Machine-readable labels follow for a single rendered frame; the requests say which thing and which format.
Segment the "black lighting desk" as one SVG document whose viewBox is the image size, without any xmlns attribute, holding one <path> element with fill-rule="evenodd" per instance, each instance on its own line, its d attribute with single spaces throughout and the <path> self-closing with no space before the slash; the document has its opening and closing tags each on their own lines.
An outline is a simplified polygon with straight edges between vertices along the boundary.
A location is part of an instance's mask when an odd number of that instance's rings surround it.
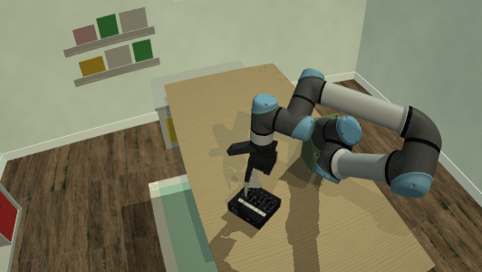
<svg viewBox="0 0 482 272">
<path fill-rule="evenodd" d="M 242 188 L 227 206 L 229 211 L 260 230 L 280 208 L 281 199 L 262 188 L 249 188 L 245 197 Z"/>
</svg>

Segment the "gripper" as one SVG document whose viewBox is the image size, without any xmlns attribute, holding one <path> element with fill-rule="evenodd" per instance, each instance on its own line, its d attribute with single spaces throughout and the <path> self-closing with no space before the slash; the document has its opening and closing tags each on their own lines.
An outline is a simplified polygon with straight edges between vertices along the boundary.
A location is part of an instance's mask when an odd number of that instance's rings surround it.
<svg viewBox="0 0 482 272">
<path fill-rule="evenodd" d="M 248 188 L 260 189 L 262 187 L 262 183 L 257 179 L 258 172 L 256 170 L 260 170 L 264 174 L 270 176 L 270 171 L 272 171 L 274 165 L 276 164 L 277 158 L 277 151 L 275 151 L 275 149 L 278 141 L 273 140 L 273 142 L 270 143 L 271 145 L 268 144 L 265 146 L 256 145 L 251 142 L 251 140 L 250 143 L 254 148 L 257 149 L 257 151 L 249 153 L 250 156 L 248 158 L 244 185 L 245 197 L 247 196 Z M 274 157 L 273 154 L 275 154 Z M 256 170 L 253 170 L 253 168 Z"/>
</svg>

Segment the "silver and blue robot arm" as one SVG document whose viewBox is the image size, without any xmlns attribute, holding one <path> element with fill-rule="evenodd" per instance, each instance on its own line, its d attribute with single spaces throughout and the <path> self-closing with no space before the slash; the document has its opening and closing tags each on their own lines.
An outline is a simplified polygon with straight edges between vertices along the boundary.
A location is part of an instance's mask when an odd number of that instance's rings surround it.
<svg viewBox="0 0 482 272">
<path fill-rule="evenodd" d="M 315 121 L 311 115 L 316 103 L 396 131 L 405 139 L 402 150 L 390 155 L 351 153 L 362 137 L 358 121 L 352 116 Z M 383 181 L 394 193 L 409 198 L 429 193 L 442 145 L 437 126 L 422 111 L 326 82 L 313 68 L 303 70 L 287 109 L 271 94 L 254 97 L 251 142 L 268 145 L 275 131 L 300 141 L 312 138 L 321 151 L 314 168 L 319 176 L 336 184 L 349 177 Z"/>
</svg>

